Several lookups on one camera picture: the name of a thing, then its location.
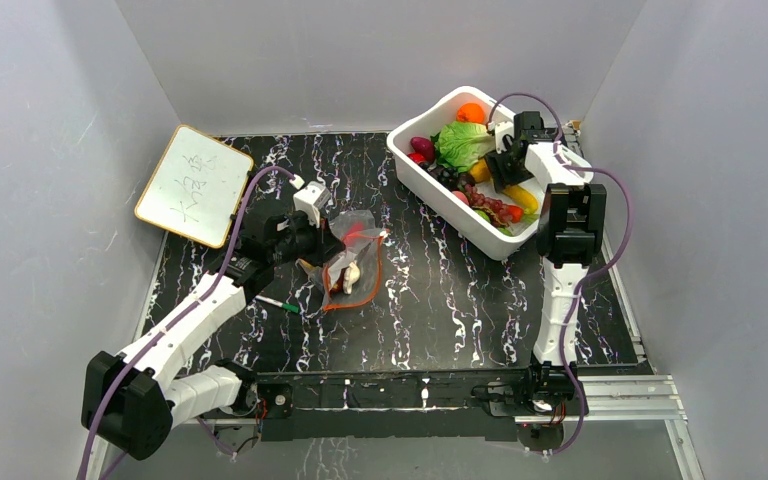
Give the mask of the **small orange toy fruit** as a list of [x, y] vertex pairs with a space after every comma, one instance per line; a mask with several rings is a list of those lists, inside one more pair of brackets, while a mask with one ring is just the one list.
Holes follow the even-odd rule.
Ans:
[[492, 179], [492, 174], [484, 158], [480, 158], [469, 170], [469, 175], [475, 184], [485, 183]]

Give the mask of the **red toy chili pepper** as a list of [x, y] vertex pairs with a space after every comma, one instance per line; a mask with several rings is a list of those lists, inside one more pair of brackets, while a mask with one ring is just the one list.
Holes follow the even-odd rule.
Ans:
[[343, 237], [344, 244], [349, 247], [361, 237], [361, 233], [365, 230], [366, 225], [364, 223], [358, 222], [353, 224]]

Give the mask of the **white toy radish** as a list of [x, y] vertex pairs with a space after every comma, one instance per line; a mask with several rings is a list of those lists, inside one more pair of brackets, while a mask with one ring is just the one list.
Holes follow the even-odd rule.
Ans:
[[350, 262], [342, 270], [341, 274], [345, 274], [346, 275], [346, 280], [347, 280], [346, 293], [344, 293], [344, 294], [351, 294], [354, 285], [358, 282], [358, 280], [361, 277], [360, 267], [357, 265], [356, 262]]

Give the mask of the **clear zip bag orange zipper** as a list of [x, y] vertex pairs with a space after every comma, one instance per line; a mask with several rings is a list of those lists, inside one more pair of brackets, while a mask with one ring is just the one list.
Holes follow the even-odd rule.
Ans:
[[381, 246], [388, 231], [377, 224], [370, 210], [343, 211], [330, 227], [345, 250], [324, 267], [304, 260], [297, 260], [296, 265], [324, 294], [324, 311], [361, 307], [372, 301], [380, 288]]

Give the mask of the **dark red toy fruit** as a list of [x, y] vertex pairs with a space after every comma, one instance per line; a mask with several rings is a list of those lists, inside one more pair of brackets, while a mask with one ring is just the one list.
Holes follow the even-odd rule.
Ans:
[[346, 285], [346, 275], [341, 274], [336, 280], [333, 281], [328, 290], [328, 293], [330, 295], [344, 294], [346, 293]]

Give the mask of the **yellow toy banana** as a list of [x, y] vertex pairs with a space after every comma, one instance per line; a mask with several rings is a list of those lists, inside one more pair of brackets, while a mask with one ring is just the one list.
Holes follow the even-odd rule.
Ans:
[[526, 214], [531, 215], [538, 212], [538, 199], [525, 188], [519, 185], [510, 185], [503, 189], [503, 193], [521, 207]]

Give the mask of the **purple toy eggplant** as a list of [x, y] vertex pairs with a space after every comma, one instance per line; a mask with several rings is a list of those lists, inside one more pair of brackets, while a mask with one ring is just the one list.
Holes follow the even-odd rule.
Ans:
[[435, 161], [435, 147], [433, 142], [423, 137], [413, 137], [410, 140], [410, 147], [412, 152], [422, 154], [427, 162], [433, 163]]

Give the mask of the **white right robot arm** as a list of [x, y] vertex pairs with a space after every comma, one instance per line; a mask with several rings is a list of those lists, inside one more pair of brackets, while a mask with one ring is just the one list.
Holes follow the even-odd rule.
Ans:
[[592, 182], [590, 163], [542, 126], [535, 112], [490, 122], [496, 147], [486, 162], [496, 190], [534, 180], [544, 191], [535, 234], [544, 272], [541, 323], [531, 363], [511, 394], [529, 413], [558, 415], [580, 395], [577, 311], [581, 283], [602, 248], [607, 192]]

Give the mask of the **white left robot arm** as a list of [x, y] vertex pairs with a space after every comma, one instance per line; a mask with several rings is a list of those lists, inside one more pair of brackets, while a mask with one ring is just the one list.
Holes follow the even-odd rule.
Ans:
[[219, 267], [162, 321], [116, 354], [88, 363], [81, 423], [136, 460], [154, 454], [180, 424], [213, 410], [249, 416], [257, 407], [257, 376], [232, 360], [181, 376], [184, 364], [274, 279], [278, 266], [302, 260], [323, 267], [346, 250], [347, 226], [312, 221], [308, 212], [235, 223]]

